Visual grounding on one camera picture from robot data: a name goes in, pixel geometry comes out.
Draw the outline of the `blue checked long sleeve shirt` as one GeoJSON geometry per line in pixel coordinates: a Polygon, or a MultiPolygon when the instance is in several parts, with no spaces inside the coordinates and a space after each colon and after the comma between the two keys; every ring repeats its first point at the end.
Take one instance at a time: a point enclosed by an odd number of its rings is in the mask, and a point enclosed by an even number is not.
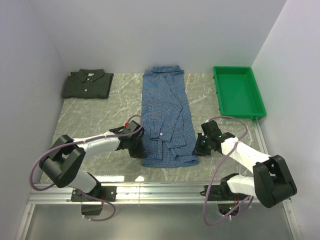
{"type": "Polygon", "coordinates": [[[142,76],[142,138],[148,168],[192,167],[196,145],[184,71],[178,66],[154,66],[142,76]]]}

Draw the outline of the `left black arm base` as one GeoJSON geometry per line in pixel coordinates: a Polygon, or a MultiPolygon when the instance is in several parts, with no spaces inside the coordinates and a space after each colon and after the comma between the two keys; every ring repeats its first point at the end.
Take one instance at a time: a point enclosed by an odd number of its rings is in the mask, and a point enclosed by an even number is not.
{"type": "Polygon", "coordinates": [[[92,222],[102,222],[111,219],[116,214],[114,205],[116,195],[116,186],[98,186],[90,193],[74,189],[70,201],[72,203],[81,203],[80,211],[83,218],[92,222]],[[102,214],[105,206],[111,207],[111,214],[105,218],[97,218],[102,214]]]}

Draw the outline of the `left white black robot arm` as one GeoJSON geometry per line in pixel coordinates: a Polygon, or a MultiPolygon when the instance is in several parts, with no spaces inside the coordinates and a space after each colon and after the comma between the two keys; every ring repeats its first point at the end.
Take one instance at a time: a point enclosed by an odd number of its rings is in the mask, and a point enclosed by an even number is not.
{"type": "Polygon", "coordinates": [[[91,173],[80,170],[83,161],[120,150],[128,150],[131,158],[143,159],[144,131],[139,123],[132,120],[96,136],[71,138],[65,134],[56,140],[50,153],[39,161],[38,166],[56,187],[75,188],[89,201],[96,201],[103,195],[101,183],[91,173]]]}

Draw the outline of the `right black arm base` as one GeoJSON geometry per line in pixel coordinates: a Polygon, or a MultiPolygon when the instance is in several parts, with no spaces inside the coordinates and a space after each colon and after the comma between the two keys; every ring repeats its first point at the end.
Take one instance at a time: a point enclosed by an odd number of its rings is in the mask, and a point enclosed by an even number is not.
{"type": "Polygon", "coordinates": [[[231,204],[218,204],[218,210],[222,215],[225,215],[229,212],[235,205],[240,201],[245,199],[247,196],[241,193],[232,193],[227,181],[235,176],[238,176],[238,173],[232,173],[220,180],[220,184],[213,184],[210,188],[208,201],[233,201],[231,204]]]}

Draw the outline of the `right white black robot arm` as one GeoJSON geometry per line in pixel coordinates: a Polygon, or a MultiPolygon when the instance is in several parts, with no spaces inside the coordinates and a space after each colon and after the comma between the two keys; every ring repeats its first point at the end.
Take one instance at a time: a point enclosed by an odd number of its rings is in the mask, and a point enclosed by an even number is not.
{"type": "Polygon", "coordinates": [[[201,125],[193,154],[210,156],[213,151],[240,163],[252,176],[232,173],[223,177],[219,185],[206,185],[200,194],[210,201],[231,201],[245,196],[257,198],[266,208],[297,194],[298,190],[285,159],[259,152],[240,141],[235,135],[222,133],[215,120],[201,125]]]}

